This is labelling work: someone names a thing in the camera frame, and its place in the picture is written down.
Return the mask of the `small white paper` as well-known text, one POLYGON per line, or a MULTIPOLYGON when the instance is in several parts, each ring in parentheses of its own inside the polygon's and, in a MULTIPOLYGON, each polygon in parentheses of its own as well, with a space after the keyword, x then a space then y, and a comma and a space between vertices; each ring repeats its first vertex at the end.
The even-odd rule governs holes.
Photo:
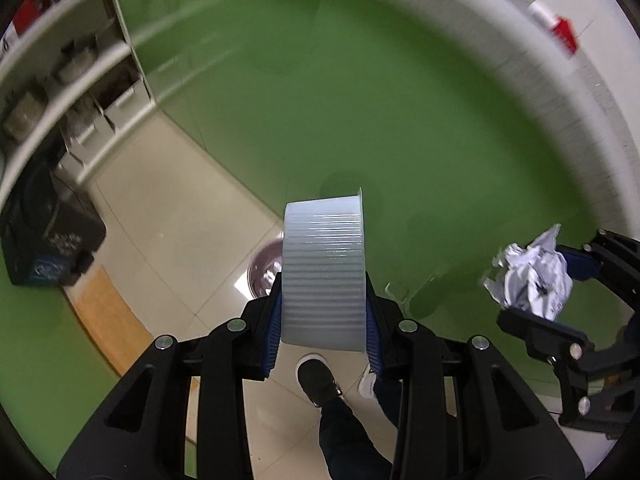
POLYGON ((503 309, 528 312, 555 321, 573 289, 567 262, 558 251, 559 223, 526 247, 512 243, 492 259, 494 274, 483 286, 503 309))

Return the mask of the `white ribbed plastic box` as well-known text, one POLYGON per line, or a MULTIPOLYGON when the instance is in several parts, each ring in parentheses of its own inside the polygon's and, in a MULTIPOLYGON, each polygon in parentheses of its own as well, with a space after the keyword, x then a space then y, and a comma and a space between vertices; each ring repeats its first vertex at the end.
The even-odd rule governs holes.
POLYGON ((363 352, 366 289, 362 196, 287 204, 282 341, 299 347, 363 352))

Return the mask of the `pink round trash bin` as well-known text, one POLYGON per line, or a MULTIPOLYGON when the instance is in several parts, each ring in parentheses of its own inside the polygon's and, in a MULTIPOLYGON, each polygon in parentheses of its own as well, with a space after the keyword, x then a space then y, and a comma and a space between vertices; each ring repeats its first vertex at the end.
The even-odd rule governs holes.
POLYGON ((277 275, 282 271, 281 237, 268 242, 254 255, 247 268, 247 286, 250 298, 267 297, 277 275))

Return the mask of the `orange floor mat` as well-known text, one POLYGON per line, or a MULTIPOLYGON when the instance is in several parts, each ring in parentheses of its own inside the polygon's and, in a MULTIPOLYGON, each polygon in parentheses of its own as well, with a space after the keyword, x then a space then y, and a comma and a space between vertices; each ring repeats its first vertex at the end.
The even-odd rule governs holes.
POLYGON ((118 379, 157 337, 176 334, 171 330, 156 333, 149 330, 102 264, 75 285, 65 287, 64 292, 81 328, 118 379))

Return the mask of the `person's dark trouser leg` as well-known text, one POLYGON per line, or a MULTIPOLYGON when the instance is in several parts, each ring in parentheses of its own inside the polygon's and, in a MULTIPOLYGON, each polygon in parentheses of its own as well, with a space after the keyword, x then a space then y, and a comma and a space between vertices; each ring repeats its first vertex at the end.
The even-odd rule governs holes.
POLYGON ((378 452, 340 396, 321 408, 319 445, 333 480, 389 479, 392 475, 392 463, 378 452))

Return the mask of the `black floor waste bin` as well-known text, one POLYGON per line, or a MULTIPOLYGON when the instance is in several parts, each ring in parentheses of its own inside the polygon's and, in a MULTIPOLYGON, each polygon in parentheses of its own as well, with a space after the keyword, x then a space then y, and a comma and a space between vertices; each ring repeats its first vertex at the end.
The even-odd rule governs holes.
POLYGON ((16 286, 70 286, 94 261, 106 226, 87 193, 40 162, 17 186, 1 220, 1 245, 16 286))

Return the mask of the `white storage drawer box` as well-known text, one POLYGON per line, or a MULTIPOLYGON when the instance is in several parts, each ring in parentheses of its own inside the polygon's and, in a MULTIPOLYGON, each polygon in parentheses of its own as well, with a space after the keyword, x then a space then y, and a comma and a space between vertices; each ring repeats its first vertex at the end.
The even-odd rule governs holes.
POLYGON ((150 103, 146 85, 139 78, 104 110, 104 115, 115 130, 122 130, 150 103))
POLYGON ((115 135, 102 113, 83 115, 69 110, 56 126, 65 146, 58 168, 68 174, 79 174, 92 166, 115 135))

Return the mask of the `steel pot middle shelf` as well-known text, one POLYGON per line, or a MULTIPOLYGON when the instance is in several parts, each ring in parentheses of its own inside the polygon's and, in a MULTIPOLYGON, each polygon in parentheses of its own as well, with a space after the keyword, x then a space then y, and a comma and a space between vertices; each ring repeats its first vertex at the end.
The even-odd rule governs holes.
POLYGON ((48 106, 48 96, 43 88, 35 86, 25 90, 3 119, 4 133, 16 144, 24 142, 36 128, 48 106))

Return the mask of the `steel pot shelf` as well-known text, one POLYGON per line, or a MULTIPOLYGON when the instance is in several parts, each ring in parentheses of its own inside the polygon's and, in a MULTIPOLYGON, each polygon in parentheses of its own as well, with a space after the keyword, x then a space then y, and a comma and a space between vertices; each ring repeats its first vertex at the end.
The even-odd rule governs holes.
POLYGON ((35 86, 25 90, 3 119, 4 133, 16 144, 24 142, 36 128, 48 106, 48 96, 43 88, 35 86))
POLYGON ((92 42, 69 44, 62 50, 63 61, 53 73, 59 84, 71 84, 82 76, 98 58, 98 48, 92 42))

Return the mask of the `steel pot upper shelf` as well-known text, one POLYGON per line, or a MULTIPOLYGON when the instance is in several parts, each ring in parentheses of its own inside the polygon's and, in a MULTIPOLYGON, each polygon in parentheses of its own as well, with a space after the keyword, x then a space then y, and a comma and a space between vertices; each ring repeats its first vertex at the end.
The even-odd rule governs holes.
POLYGON ((82 76, 98 58, 98 48, 92 42, 69 44, 62 50, 63 61, 53 73, 59 84, 71 84, 82 76))

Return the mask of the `red appliance on counter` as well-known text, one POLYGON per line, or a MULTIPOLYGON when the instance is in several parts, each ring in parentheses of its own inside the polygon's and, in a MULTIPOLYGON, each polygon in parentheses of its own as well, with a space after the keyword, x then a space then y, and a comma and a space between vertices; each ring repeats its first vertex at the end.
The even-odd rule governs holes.
POLYGON ((50 0, 24 0, 12 20, 17 36, 22 36, 49 9, 50 4, 50 0))

